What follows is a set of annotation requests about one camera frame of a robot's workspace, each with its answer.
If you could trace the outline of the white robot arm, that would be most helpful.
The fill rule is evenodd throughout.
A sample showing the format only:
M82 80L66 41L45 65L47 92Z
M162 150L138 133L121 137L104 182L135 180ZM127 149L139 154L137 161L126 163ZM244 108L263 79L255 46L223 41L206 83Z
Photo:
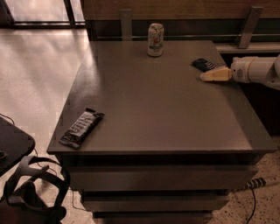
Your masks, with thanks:
M230 67L220 66L202 73L202 81L259 83L280 90L280 55L277 57L234 57Z

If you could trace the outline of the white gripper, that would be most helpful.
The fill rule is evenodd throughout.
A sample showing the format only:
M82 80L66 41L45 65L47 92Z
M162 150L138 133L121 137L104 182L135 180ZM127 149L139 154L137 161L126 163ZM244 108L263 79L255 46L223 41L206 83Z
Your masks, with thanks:
M199 78L202 81L229 81L233 74L235 81L250 83L249 66L252 60L252 57L234 57L230 67L231 70L226 66L221 66L202 73Z

